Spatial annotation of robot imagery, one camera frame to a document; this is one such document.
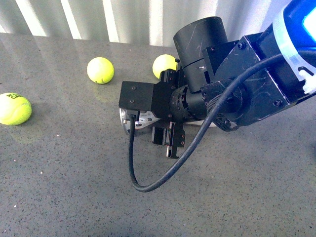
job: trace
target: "yellow tennis ball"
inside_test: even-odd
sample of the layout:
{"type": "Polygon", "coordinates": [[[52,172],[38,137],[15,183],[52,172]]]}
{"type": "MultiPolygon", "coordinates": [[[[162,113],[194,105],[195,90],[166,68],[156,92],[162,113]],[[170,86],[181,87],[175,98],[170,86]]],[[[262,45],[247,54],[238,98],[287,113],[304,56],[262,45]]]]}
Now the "yellow tennis ball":
{"type": "Polygon", "coordinates": [[[31,113],[31,104],[22,95],[16,93],[4,93],[0,95],[0,123],[19,125],[28,120],[31,113]]]}
{"type": "Polygon", "coordinates": [[[98,84],[105,84],[114,76],[113,64],[106,58],[97,57],[92,59],[87,66],[89,78],[98,84]]]}
{"type": "Polygon", "coordinates": [[[153,73],[156,78],[160,78],[160,73],[167,69],[177,69],[178,63],[175,62],[175,58],[169,54],[160,55],[154,60],[153,63],[153,73]]]}

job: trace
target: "white curtain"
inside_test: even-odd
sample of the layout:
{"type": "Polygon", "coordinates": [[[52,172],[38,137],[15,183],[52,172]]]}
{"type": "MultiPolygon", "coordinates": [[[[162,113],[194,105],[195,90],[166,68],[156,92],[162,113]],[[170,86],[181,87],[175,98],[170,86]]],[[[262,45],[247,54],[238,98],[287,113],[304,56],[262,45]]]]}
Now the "white curtain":
{"type": "Polygon", "coordinates": [[[264,31],[290,0],[0,0],[0,32],[174,46],[182,27],[208,16],[228,40],[264,31]]]}

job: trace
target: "gray countertop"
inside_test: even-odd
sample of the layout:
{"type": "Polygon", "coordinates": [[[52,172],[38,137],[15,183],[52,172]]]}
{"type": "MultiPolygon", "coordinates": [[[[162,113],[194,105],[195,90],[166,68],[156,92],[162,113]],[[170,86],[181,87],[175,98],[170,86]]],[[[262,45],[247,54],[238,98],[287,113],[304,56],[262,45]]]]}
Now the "gray countertop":
{"type": "MultiPolygon", "coordinates": [[[[0,236],[315,236],[316,98],[231,133],[209,128],[179,172],[139,193],[119,120],[123,80],[157,82],[154,59],[174,48],[0,34],[0,94],[33,106],[20,126],[0,124],[0,236]],[[115,67],[93,83],[94,57],[115,67]]],[[[186,146],[197,126],[185,126],[186,146]]],[[[174,160],[135,138],[141,183],[174,160]]]]}

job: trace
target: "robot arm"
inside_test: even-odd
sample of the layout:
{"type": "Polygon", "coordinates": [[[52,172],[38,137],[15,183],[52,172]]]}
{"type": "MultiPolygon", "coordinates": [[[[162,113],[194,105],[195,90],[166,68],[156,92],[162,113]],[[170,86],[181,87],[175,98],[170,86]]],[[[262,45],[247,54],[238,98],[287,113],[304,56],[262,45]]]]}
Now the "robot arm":
{"type": "Polygon", "coordinates": [[[119,107],[130,120],[130,172],[135,188],[149,192],[166,182],[187,160],[214,122],[233,131],[316,95],[316,3],[294,0],[263,32],[227,42],[222,20],[193,22],[174,36],[180,62],[157,84],[124,81],[119,107]],[[157,182],[140,186],[132,167],[135,125],[150,112],[153,143],[167,145],[167,157],[183,147],[183,123],[205,120],[186,151],[157,182]]]}

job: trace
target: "black cable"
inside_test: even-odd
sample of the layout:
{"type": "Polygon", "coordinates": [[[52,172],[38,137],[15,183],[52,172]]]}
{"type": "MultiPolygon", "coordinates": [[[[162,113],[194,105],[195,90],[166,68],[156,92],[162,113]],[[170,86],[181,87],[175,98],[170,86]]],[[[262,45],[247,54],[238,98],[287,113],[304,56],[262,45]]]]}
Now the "black cable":
{"type": "Polygon", "coordinates": [[[134,144],[134,135],[135,135],[135,118],[130,118],[130,135],[129,135],[129,172],[132,179],[133,186],[136,190],[140,192],[150,192],[152,190],[155,190],[156,188],[159,188],[162,184],[167,182],[178,170],[179,168],[184,164],[184,162],[190,157],[192,152],[196,149],[198,144],[200,143],[202,137],[208,130],[209,126],[211,125],[214,118],[216,118],[216,115],[218,114],[220,108],[223,106],[223,104],[226,102],[228,97],[237,89],[237,87],[243,83],[247,78],[255,74],[256,72],[270,67],[273,64],[279,63],[284,61],[284,57],[282,54],[278,54],[275,56],[272,56],[267,59],[261,60],[256,65],[248,68],[245,72],[240,74],[235,80],[232,81],[232,83],[226,88],[226,90],[222,93],[222,96],[218,99],[216,105],[212,108],[212,110],[209,112],[209,114],[206,116],[203,124],[201,125],[201,128],[197,132],[196,136],[194,137],[191,144],[188,146],[188,148],[183,152],[181,157],[177,159],[177,161],[165,172],[163,176],[161,176],[158,180],[155,182],[142,186],[138,183],[135,172],[134,172],[134,165],[133,165],[133,144],[134,144]]]}

